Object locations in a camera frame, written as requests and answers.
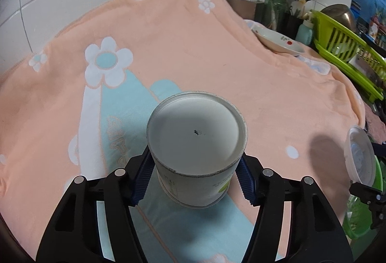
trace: black mount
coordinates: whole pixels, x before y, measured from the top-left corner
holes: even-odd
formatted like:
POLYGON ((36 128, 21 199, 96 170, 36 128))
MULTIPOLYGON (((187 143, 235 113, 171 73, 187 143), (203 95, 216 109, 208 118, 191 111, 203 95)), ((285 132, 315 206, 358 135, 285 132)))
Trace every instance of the black mount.
MULTIPOLYGON (((128 206, 134 207, 143 199, 153 169, 154 161, 146 147, 124 169, 106 178, 76 177, 47 225, 36 262, 112 262, 103 257, 99 240, 96 201, 104 201, 115 262, 147 263, 128 206)), ((275 262, 285 201, 292 201, 291 229, 286 257, 278 262, 353 262, 343 229, 314 179, 282 178, 246 154, 236 174, 245 198, 260 206, 242 263, 275 262)))

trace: white canister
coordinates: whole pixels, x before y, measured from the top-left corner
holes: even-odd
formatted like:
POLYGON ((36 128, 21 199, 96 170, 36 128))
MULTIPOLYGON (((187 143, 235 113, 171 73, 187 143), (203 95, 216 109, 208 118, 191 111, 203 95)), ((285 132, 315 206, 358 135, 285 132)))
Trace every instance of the white canister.
POLYGON ((192 91, 162 101, 150 116, 146 136, 167 195, 187 207, 204 208, 226 194, 248 132, 230 102, 192 91))

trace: orange blanket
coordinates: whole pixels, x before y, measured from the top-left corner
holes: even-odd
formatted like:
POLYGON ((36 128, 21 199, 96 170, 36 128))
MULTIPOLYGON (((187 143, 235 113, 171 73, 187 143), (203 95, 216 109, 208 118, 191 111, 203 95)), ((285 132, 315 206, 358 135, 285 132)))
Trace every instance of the orange blanket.
MULTIPOLYGON (((321 61, 310 48, 304 56, 321 61)), ((365 116, 358 92, 335 66, 320 75, 266 49, 225 0, 111 0, 0 86, 0 212, 32 257, 69 182, 79 174, 104 177, 142 153, 152 110, 188 90, 236 105, 248 125, 246 153, 282 177, 315 178, 343 218, 350 185, 343 144, 365 116)), ((228 195, 253 228, 257 208, 235 176, 228 195)), ((281 255, 288 228, 286 208, 281 255)), ((158 237, 171 262, 184 262, 158 237)), ((238 260, 218 252, 186 262, 238 260)))

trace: plastic lid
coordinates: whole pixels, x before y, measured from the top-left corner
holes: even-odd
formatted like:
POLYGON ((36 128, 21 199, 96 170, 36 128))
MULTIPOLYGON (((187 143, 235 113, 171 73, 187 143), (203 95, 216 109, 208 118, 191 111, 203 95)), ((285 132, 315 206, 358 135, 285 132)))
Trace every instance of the plastic lid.
POLYGON ((308 13, 307 13, 307 16, 308 16, 307 19, 306 19, 306 20, 303 20, 303 24, 304 24, 306 27, 312 29, 312 28, 313 28, 313 23, 312 23, 312 21, 311 21, 311 19, 312 19, 312 13, 311 13, 311 12, 308 12, 308 13))
POLYGON ((303 24, 304 24, 306 27, 310 28, 310 29, 313 28, 313 23, 312 23, 311 21, 303 20, 303 24))
POLYGON ((225 99, 184 92, 164 100, 147 124, 153 158, 174 173, 209 175, 232 166, 247 144, 247 126, 225 99))
POLYGON ((347 172, 353 182, 372 186, 375 179, 375 155, 371 141, 359 126, 352 126, 344 146, 347 172))

